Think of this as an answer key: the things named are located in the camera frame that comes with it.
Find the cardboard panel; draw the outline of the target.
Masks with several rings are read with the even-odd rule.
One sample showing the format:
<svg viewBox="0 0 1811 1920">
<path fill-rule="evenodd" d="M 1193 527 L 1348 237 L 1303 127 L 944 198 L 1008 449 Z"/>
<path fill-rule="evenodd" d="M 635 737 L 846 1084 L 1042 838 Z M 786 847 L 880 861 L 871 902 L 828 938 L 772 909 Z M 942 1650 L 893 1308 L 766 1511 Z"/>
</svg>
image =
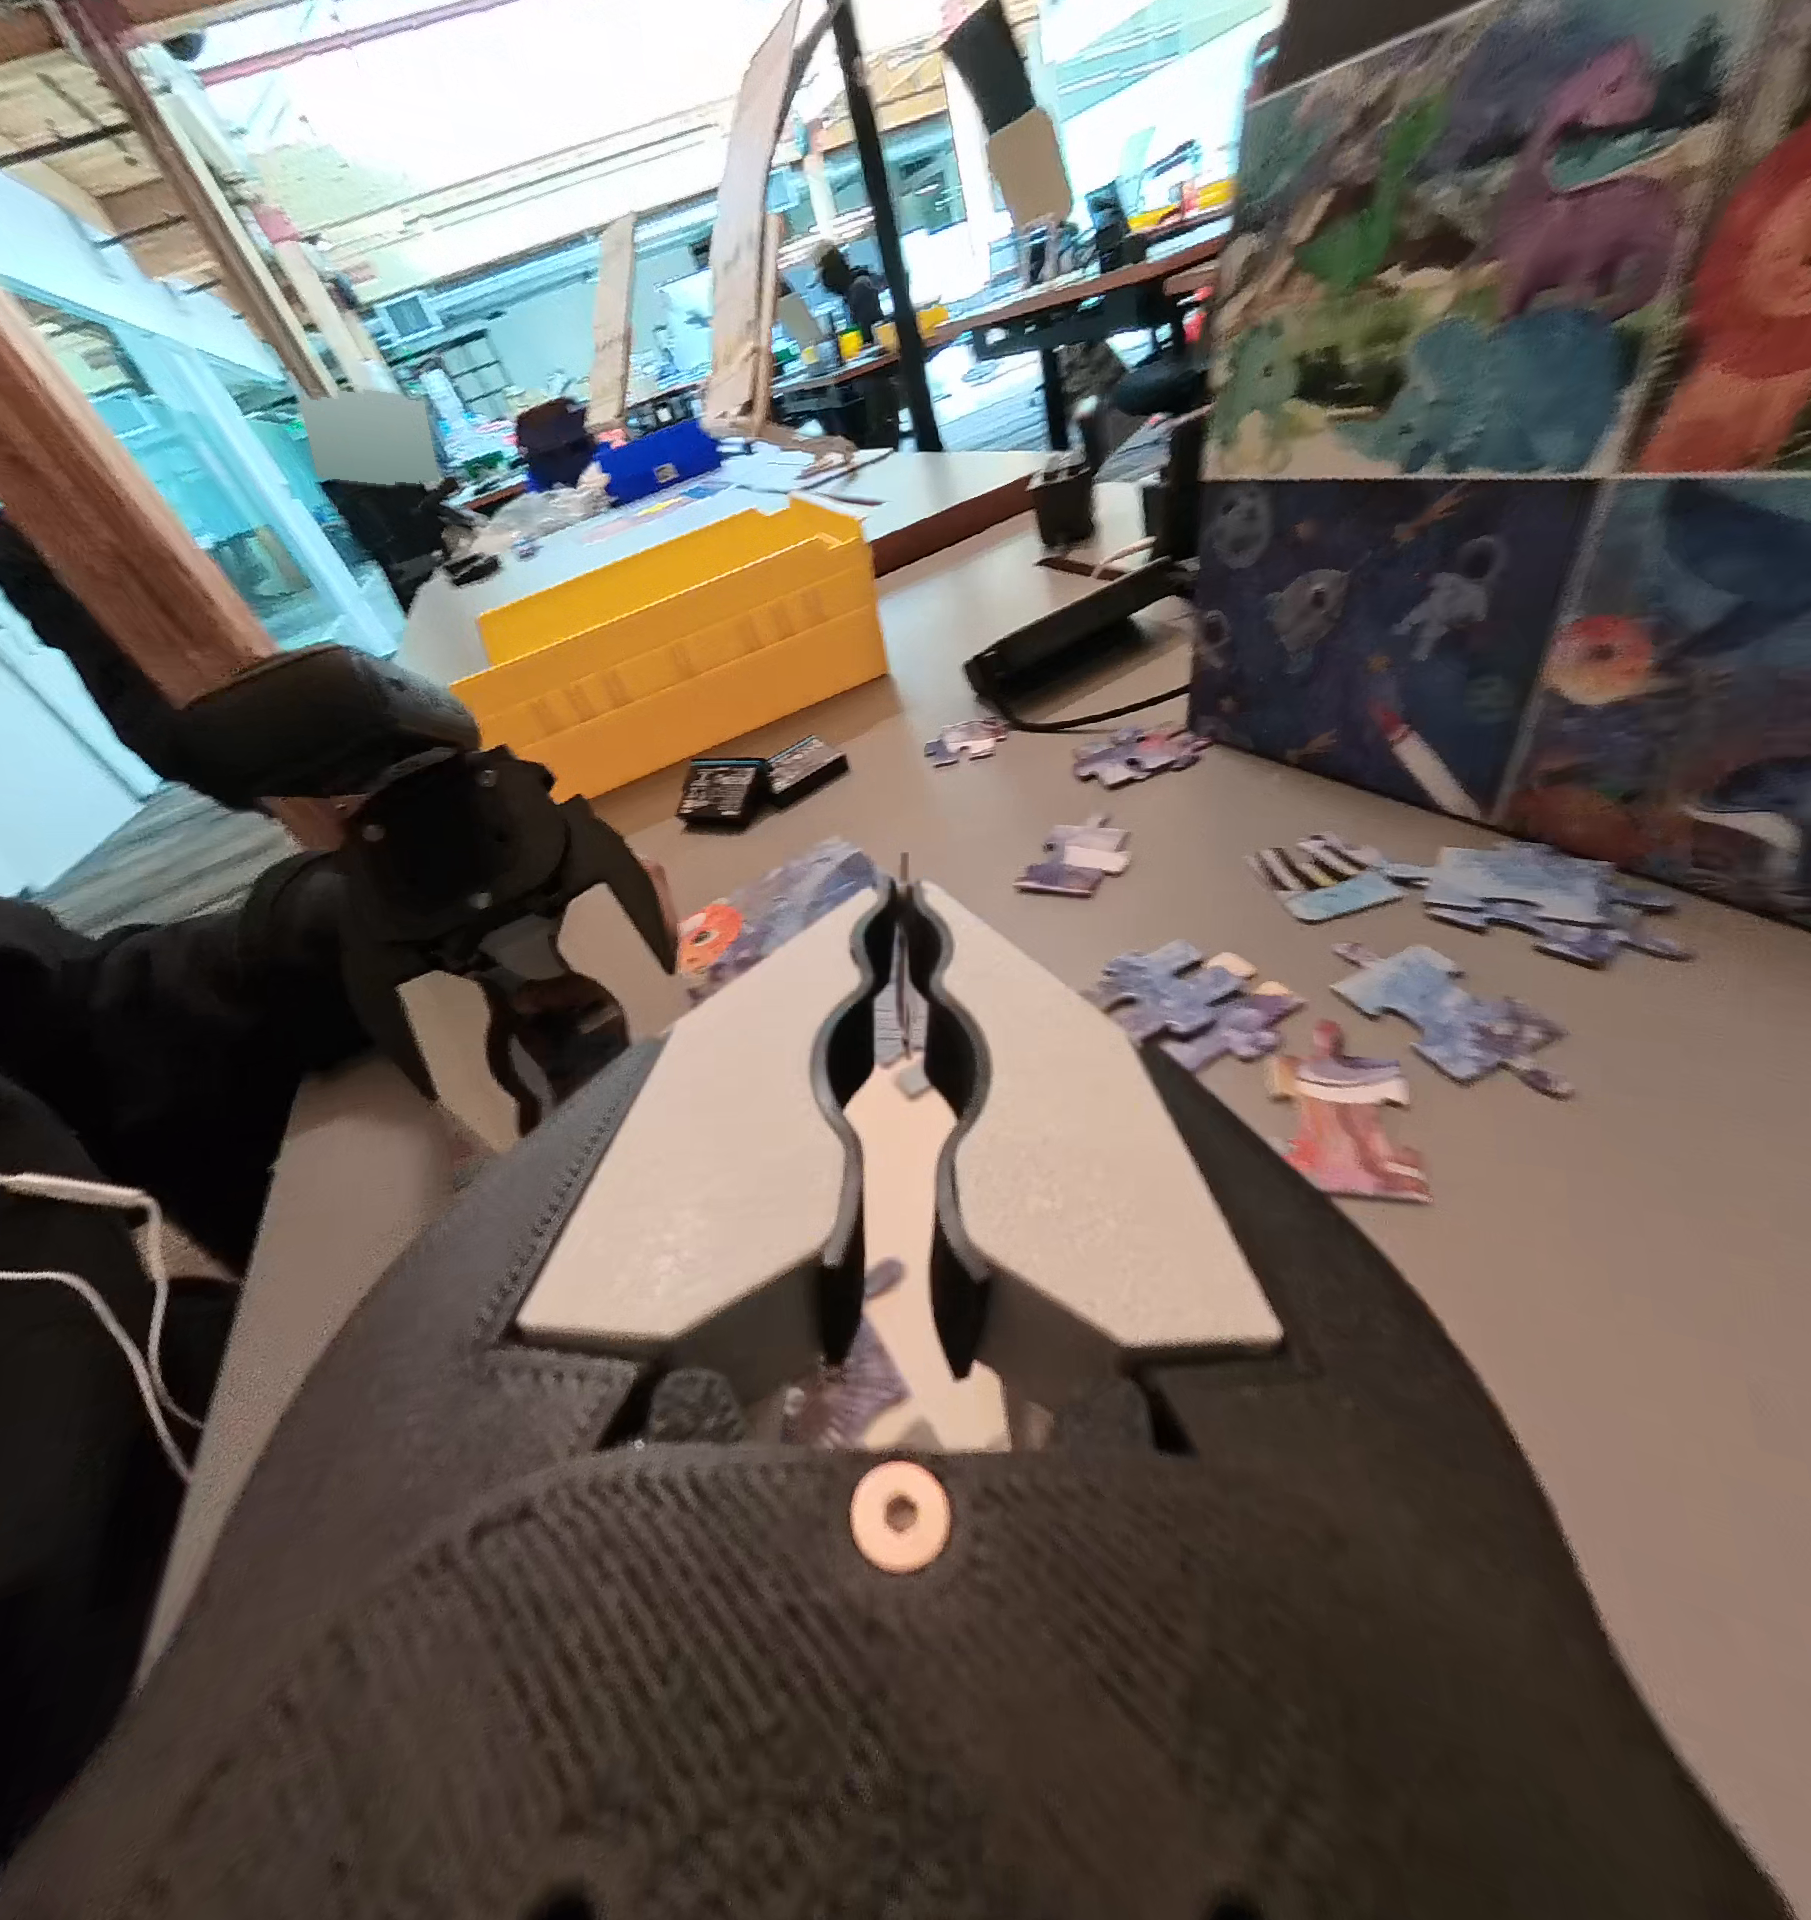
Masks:
<svg viewBox="0 0 1811 1920">
<path fill-rule="evenodd" d="M 713 347 L 699 422 L 715 440 L 754 436 L 770 386 L 775 242 L 768 187 L 788 119 L 800 4 L 788 2 L 743 73 L 727 132 L 709 242 Z"/>
<path fill-rule="evenodd" d="M 622 429 L 629 402 L 633 269 L 636 216 L 624 214 L 597 240 L 585 418 L 599 438 Z"/>
</svg>

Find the black charging hub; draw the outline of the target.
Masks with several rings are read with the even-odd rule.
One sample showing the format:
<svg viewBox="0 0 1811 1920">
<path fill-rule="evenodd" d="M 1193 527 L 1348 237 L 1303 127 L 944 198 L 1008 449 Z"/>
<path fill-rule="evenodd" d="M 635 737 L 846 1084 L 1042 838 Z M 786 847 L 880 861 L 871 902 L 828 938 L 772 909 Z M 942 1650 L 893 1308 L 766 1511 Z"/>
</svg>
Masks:
<svg viewBox="0 0 1811 1920">
<path fill-rule="evenodd" d="M 965 659 L 964 682 L 981 703 L 1010 712 L 1019 700 L 1133 643 L 1138 612 L 1188 598 L 1193 584 L 1193 563 L 1165 559 L 1090 580 L 1079 598 L 1024 621 Z"/>
</svg>

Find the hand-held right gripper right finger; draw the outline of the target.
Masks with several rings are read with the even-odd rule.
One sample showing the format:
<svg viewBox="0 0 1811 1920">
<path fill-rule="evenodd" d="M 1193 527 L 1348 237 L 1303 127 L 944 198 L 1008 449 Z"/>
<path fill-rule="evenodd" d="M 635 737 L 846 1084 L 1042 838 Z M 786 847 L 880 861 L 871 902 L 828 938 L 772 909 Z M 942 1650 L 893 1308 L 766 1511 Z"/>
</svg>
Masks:
<svg viewBox="0 0 1811 1920">
<path fill-rule="evenodd" d="M 1145 1054 L 928 881 L 909 885 L 923 1068 L 951 1111 L 932 1313 L 957 1377 L 1127 1377 L 1264 1356 L 1266 1292 Z"/>
</svg>

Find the wooden post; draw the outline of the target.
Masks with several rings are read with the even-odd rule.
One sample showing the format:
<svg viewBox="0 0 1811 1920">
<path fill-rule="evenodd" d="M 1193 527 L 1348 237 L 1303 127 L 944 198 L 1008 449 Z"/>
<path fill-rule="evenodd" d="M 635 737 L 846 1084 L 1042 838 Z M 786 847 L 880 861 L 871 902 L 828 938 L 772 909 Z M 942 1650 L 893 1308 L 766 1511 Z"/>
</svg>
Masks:
<svg viewBox="0 0 1811 1920">
<path fill-rule="evenodd" d="M 174 707 L 279 657 L 1 287 L 0 504 Z"/>
</svg>

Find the white patch blue puzzle piece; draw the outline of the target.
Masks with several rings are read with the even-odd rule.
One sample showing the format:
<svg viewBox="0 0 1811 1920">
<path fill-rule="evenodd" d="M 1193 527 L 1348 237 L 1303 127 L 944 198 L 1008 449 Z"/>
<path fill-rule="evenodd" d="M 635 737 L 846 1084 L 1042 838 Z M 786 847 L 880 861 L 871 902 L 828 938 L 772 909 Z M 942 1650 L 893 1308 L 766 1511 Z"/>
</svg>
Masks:
<svg viewBox="0 0 1811 1920">
<path fill-rule="evenodd" d="M 1017 893 L 1088 901 L 1131 867 L 1131 831 L 1110 817 L 1053 826 L 1040 854 L 1012 879 Z"/>
</svg>

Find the large yellow storage bin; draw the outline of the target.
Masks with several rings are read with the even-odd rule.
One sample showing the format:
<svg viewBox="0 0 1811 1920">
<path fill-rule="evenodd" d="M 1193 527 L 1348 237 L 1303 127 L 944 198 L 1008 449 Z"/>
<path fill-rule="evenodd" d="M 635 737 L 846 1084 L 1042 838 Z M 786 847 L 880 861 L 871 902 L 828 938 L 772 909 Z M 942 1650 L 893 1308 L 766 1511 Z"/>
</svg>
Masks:
<svg viewBox="0 0 1811 1920">
<path fill-rule="evenodd" d="M 624 785 L 887 676 L 862 522 L 789 497 L 478 618 L 451 680 L 487 748 L 558 799 Z"/>
</svg>

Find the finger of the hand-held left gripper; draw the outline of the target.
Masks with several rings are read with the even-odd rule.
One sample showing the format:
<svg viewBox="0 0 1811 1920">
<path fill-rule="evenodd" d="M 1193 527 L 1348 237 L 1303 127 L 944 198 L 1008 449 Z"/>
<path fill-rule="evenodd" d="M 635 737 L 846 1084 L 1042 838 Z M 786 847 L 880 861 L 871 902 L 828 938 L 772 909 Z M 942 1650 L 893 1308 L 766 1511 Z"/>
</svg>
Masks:
<svg viewBox="0 0 1811 1920">
<path fill-rule="evenodd" d="M 574 968 L 556 933 L 533 945 L 522 977 L 522 1048 L 528 1054 L 620 1054 L 629 1018 L 617 993 Z"/>
<path fill-rule="evenodd" d="M 485 995 L 485 1068 L 517 1137 L 535 1132 L 553 1103 L 547 1068 L 544 979 L 487 961 L 476 975 Z"/>
</svg>

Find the person's dark clothing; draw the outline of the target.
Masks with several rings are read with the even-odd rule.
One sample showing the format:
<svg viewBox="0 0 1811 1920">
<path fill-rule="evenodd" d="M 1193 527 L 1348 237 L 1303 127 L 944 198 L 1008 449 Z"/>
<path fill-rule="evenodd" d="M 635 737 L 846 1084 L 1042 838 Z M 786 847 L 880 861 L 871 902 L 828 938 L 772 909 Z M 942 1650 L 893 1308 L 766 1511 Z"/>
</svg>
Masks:
<svg viewBox="0 0 1811 1920">
<path fill-rule="evenodd" d="M 222 1260 L 0 1080 L 0 1867 L 122 1703 L 179 1511 L 174 1429 L 145 1401 L 140 1230 L 240 1278 L 261 1212 Z"/>
</svg>

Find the pile of loose puzzle pieces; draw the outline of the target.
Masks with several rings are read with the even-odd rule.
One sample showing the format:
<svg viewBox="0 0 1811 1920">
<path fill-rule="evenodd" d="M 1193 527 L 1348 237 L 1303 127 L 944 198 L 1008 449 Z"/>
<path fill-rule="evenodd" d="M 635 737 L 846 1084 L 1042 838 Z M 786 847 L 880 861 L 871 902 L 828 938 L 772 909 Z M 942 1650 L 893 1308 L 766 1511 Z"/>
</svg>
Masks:
<svg viewBox="0 0 1811 1920">
<path fill-rule="evenodd" d="M 1631 952 L 1663 963 L 1689 958 L 1663 926 L 1679 901 L 1599 860 L 1512 845 L 1449 847 L 1433 861 L 1417 865 L 1334 835 L 1314 837 L 1382 867 L 1435 927 L 1512 931 L 1538 956 L 1586 972 L 1604 972 Z M 1446 1084 L 1474 1087 L 1504 1075 L 1549 1100 L 1570 1096 L 1570 1086 L 1545 1059 L 1565 1038 L 1558 1020 L 1522 1000 L 1472 991 L 1458 963 L 1424 945 L 1378 952 L 1341 943 L 1332 954 L 1346 968 L 1330 988 L 1341 1006 L 1371 1022 L 1400 1022 L 1414 1041 L 1414 1061 Z M 1353 1052 L 1337 1022 L 1318 1022 L 1300 1050 L 1284 1050 L 1282 1025 L 1302 1014 L 1303 998 L 1250 963 L 1165 943 L 1111 958 L 1085 997 L 1133 1043 L 1158 1048 L 1190 1073 L 1220 1061 L 1263 1066 L 1270 1098 L 1293 1114 L 1293 1134 L 1277 1151 L 1321 1194 L 1430 1201 L 1423 1160 L 1391 1125 L 1391 1114 L 1414 1103 L 1407 1068 Z"/>
</svg>

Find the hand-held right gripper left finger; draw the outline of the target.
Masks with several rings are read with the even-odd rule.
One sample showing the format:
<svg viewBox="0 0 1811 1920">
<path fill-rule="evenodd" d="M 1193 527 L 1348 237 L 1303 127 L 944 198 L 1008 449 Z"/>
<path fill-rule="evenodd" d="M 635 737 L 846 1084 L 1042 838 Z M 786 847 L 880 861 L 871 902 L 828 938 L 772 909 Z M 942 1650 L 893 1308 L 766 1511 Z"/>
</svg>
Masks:
<svg viewBox="0 0 1811 1920">
<path fill-rule="evenodd" d="M 526 1344 L 659 1369 L 844 1358 L 866 1271 L 844 1111 L 894 929 L 882 879 L 670 1027 L 517 1308 Z"/>
</svg>

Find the black office chair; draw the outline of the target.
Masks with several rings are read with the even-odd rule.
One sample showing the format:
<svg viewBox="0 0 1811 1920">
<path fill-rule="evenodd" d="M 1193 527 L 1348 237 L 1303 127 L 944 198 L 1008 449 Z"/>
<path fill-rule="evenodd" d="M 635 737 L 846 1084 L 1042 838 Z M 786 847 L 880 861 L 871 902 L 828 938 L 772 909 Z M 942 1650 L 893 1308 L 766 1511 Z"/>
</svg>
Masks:
<svg viewBox="0 0 1811 1920">
<path fill-rule="evenodd" d="M 1209 402 L 1207 367 L 1191 356 L 1158 356 L 1129 369 L 1106 399 L 1108 454 L 1142 468 L 1172 458 L 1177 422 Z"/>
</svg>

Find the illustrated puzzle box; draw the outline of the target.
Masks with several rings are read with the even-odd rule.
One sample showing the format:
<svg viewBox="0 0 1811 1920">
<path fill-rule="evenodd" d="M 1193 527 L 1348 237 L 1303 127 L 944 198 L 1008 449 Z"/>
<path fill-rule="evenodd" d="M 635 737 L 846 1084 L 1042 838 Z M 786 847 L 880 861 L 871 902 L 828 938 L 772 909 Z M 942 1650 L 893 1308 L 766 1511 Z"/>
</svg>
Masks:
<svg viewBox="0 0 1811 1920">
<path fill-rule="evenodd" d="M 1811 931 L 1811 4 L 1472 4 L 1266 93 L 1186 723 Z"/>
</svg>

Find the person's left forearm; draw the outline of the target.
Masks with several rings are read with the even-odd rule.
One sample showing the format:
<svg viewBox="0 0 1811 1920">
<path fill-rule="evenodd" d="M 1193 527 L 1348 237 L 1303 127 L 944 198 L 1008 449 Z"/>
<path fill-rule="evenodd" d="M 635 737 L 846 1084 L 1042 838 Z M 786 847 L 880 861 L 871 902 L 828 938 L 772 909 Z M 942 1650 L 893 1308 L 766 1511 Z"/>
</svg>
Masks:
<svg viewBox="0 0 1811 1920">
<path fill-rule="evenodd" d="M 0 1080 L 236 1262 L 304 1080 L 375 1048 L 343 922 L 323 854 L 268 869 L 236 908 L 103 934 L 0 899 Z"/>
</svg>

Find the black pole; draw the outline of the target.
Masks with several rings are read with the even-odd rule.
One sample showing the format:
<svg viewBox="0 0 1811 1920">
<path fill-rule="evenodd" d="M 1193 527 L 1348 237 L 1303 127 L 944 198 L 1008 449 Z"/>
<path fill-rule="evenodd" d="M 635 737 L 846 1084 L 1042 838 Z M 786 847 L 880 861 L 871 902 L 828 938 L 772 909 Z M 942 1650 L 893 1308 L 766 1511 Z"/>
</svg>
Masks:
<svg viewBox="0 0 1811 1920">
<path fill-rule="evenodd" d="M 848 116 L 862 183 L 871 212 L 875 244 L 878 246 L 884 276 L 891 297 L 891 322 L 896 337 L 896 367 L 900 388 L 903 388 L 907 409 L 910 413 L 916 449 L 941 454 L 942 438 L 928 390 L 926 354 L 912 303 L 912 290 L 907 267 L 900 230 L 896 224 L 893 185 L 887 171 L 878 118 L 868 68 L 859 38 L 855 9 L 850 2 L 830 2 L 827 7 L 830 23 L 836 62 L 843 80 L 844 111 Z"/>
</svg>

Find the ocean jigsaw puzzle board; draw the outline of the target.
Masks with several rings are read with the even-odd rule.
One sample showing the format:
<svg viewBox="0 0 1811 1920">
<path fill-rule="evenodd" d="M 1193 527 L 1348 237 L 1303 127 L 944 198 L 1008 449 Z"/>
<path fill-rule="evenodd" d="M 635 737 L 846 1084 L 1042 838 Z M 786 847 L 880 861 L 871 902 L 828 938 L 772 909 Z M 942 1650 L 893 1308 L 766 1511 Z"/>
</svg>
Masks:
<svg viewBox="0 0 1811 1920">
<path fill-rule="evenodd" d="M 677 981 L 699 1006 L 848 899 L 885 881 L 853 844 L 828 837 L 704 904 L 677 926 Z"/>
</svg>

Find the blue storage bin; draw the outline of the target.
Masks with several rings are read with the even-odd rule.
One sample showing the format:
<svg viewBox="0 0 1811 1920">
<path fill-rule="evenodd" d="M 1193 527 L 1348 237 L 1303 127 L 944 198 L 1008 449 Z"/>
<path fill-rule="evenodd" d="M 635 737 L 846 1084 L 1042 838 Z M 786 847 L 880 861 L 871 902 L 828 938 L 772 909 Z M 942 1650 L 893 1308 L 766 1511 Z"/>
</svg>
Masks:
<svg viewBox="0 0 1811 1920">
<path fill-rule="evenodd" d="M 601 442 L 595 466 L 617 507 L 693 482 L 722 466 L 722 442 L 695 418 L 674 420 L 622 445 Z"/>
</svg>

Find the striped fish puzzle piece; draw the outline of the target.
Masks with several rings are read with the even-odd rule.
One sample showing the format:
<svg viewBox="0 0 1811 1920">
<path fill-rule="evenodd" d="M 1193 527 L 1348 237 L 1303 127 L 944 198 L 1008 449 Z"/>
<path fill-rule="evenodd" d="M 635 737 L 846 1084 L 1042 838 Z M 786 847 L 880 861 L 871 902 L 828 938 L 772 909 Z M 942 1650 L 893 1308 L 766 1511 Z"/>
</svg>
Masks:
<svg viewBox="0 0 1811 1920">
<path fill-rule="evenodd" d="M 1300 926 L 1353 920 L 1410 897 L 1382 867 L 1327 837 L 1257 847 L 1247 869 Z"/>
</svg>

